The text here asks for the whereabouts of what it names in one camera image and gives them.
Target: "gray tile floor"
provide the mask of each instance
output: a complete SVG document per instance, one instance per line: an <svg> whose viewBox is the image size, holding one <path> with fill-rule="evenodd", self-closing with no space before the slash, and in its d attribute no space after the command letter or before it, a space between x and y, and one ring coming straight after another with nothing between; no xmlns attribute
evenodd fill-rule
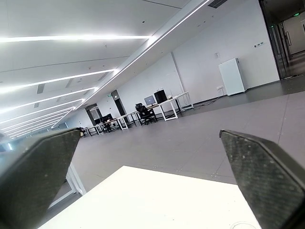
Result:
<svg viewBox="0 0 305 229"><path fill-rule="evenodd" d="M87 190L132 166L235 183L218 137L230 129L278 143L305 166L305 92L81 139L73 158Z"/></svg>

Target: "doorway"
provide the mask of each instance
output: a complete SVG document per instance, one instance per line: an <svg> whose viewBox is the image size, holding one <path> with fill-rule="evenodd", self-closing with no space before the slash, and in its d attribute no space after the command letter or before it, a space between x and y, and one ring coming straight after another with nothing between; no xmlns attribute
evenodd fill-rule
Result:
<svg viewBox="0 0 305 229"><path fill-rule="evenodd" d="M280 79L305 75L305 0L260 0Z"/></svg>
<svg viewBox="0 0 305 229"><path fill-rule="evenodd" d="M119 96L118 91L117 91L117 90L113 91L113 92L111 93L111 95L112 95L112 97L113 97L113 100L114 100L114 102L115 102L116 107L118 108L118 111L119 111L120 115L121 115L121 116L125 115L125 114L126 114L126 111L125 111L125 108L124 108L124 106L123 106L123 103L122 103L122 101L121 101L121 98L120 98L120 96ZM125 119L125 122L127 122L127 123L129 122L129 120L128 120L127 117L125 117L124 119Z"/></svg>

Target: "wall outlet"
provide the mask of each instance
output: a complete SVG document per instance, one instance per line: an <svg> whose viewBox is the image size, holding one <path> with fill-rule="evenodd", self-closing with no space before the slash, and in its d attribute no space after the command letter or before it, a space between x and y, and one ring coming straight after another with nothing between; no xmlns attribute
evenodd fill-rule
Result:
<svg viewBox="0 0 305 229"><path fill-rule="evenodd" d="M255 47L255 48L258 48L258 47L260 47L260 46L262 46L262 45L264 45L264 44L265 44L265 42L260 42L260 43L256 44L254 47Z"/></svg>

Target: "cable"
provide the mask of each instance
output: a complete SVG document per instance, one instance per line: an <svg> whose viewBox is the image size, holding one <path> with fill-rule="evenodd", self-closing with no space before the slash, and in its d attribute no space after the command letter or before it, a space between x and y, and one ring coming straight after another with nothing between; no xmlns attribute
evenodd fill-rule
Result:
<svg viewBox="0 0 305 229"><path fill-rule="evenodd" d="M223 94L220 95L218 98L216 98L216 99L214 99L214 100L211 100L211 101L209 101L209 102L207 102L207 103L203 103L203 104L200 104L200 105L198 105L198 106L194 106L193 110L198 110L198 109L200 109L202 106L208 106L208 105L210 105L210 104L215 103L217 100L220 99L220 97L224 96L224 89L221 88L221 90L222 90Z"/></svg>

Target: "black office chair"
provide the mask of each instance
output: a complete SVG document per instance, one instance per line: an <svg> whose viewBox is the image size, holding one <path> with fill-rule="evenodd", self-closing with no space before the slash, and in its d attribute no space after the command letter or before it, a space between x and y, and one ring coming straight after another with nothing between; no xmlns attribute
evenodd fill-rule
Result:
<svg viewBox="0 0 305 229"><path fill-rule="evenodd" d="M141 125L147 125L149 122L152 123L153 121L158 121L153 109L147 110L147 108L143 106L143 104L136 104L135 109L137 110L137 112L139 112Z"/></svg>
<svg viewBox="0 0 305 229"><path fill-rule="evenodd" d="M111 125L109 123L105 124L106 122L113 120L113 117L111 114L107 114L106 116L102 117L102 122L104 123L104 127L106 128L106 130L108 130L108 132L110 133L110 131L113 130L113 128L111 127Z"/></svg>

